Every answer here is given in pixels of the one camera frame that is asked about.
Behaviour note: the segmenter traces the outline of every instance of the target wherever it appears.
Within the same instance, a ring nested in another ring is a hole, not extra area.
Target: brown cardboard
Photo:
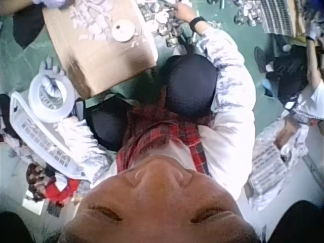
[[[63,68],[74,87],[84,98],[106,91],[156,65],[152,37],[145,34],[144,19],[135,0],[114,1],[110,12],[113,21],[128,19],[136,26],[139,36],[127,43],[111,38],[108,41],[79,40],[86,29],[74,29],[69,8],[44,9],[44,20]],[[131,47],[134,41],[139,45]]]

